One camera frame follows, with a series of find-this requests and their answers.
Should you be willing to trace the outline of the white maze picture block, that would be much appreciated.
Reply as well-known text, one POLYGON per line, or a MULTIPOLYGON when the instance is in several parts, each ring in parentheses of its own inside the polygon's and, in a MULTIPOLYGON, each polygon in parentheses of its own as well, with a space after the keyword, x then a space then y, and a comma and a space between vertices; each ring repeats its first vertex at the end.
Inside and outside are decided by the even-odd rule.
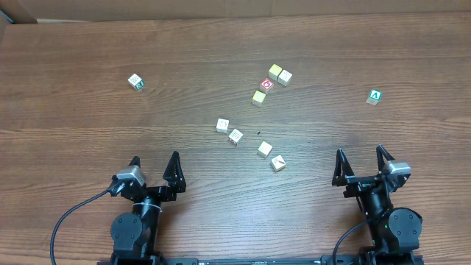
POLYGON ((237 129, 234 129, 228 136, 229 142, 238 146, 243 138, 244 134, 237 129))

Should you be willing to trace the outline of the plain yellow wooden block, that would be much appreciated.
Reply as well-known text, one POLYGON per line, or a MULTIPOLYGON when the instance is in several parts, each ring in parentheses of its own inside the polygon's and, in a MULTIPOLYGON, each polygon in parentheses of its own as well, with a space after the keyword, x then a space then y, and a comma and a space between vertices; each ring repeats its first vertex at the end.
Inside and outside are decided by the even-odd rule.
POLYGON ((267 142, 263 141, 261 145, 258 147, 258 154, 262 158, 267 158, 272 151, 272 145, 268 144, 267 142))

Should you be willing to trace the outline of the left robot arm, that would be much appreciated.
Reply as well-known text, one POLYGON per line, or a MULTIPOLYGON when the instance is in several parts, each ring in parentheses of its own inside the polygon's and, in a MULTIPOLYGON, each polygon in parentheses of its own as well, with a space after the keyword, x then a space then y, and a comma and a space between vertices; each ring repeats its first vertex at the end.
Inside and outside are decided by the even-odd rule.
POLYGON ((119 195, 132 202, 132 210, 117 216, 110 228, 113 239, 112 264, 167 263, 163 255, 155 250, 155 241, 161 204, 175 201, 177 195, 186 189, 178 152, 172 153, 163 179, 166 185, 148 186, 138 156, 112 176, 110 195, 119 195))

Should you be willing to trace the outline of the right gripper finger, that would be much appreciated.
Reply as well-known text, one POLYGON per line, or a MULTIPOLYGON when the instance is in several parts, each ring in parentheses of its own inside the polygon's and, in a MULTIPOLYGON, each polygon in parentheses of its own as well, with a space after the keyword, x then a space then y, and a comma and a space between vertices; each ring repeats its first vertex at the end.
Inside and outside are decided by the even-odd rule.
POLYGON ((332 184, 349 184, 355 179, 355 174, 342 148, 336 151, 336 166, 332 184))
POLYGON ((394 157, 389 154, 386 148, 382 144, 378 144, 376 147, 376 155, 378 162, 378 171, 389 172, 391 162, 394 161, 394 157))

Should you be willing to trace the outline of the yellow letter U block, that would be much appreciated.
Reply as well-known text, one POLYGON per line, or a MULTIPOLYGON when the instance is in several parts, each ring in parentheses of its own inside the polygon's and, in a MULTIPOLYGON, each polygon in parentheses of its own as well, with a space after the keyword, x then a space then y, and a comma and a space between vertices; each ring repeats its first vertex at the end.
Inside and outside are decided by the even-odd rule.
POLYGON ((261 91, 256 91, 252 97, 252 103, 258 107, 262 107, 265 98, 266 98, 265 93, 261 91))

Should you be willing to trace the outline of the white animal picture block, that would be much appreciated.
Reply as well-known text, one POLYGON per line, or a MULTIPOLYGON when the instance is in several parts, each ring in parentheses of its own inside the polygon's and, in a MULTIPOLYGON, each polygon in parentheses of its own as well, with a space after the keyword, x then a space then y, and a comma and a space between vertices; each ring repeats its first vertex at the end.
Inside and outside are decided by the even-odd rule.
POLYGON ((218 119, 216 123, 216 131, 218 133, 227 133, 230 121, 227 119, 218 119))

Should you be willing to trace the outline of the hammer picture wooden block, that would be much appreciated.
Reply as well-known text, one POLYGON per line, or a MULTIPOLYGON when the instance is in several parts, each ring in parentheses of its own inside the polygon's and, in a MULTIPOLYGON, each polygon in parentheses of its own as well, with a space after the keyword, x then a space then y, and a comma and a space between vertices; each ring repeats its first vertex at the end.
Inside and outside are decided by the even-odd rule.
POLYGON ((286 162, 281 155, 272 158, 270 164, 275 172, 278 172, 286 167, 286 162))

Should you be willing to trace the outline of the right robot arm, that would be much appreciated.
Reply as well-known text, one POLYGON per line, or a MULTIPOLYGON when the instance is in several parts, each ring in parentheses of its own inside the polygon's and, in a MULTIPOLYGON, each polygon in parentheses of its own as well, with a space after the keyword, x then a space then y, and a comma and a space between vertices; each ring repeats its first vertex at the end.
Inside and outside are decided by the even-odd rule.
POLYGON ((411 176, 411 167, 398 161, 382 146, 376 147, 378 173, 368 177, 355 176, 342 149, 336 151, 336 167, 332 185, 344 186, 344 197, 356 198, 365 220, 350 228, 336 242, 327 264, 423 264, 415 256, 423 219, 410 208, 393 206, 390 194, 402 188, 411 176), (338 256, 338 250, 352 232, 366 225, 372 237, 371 247, 361 247, 356 255, 338 256))

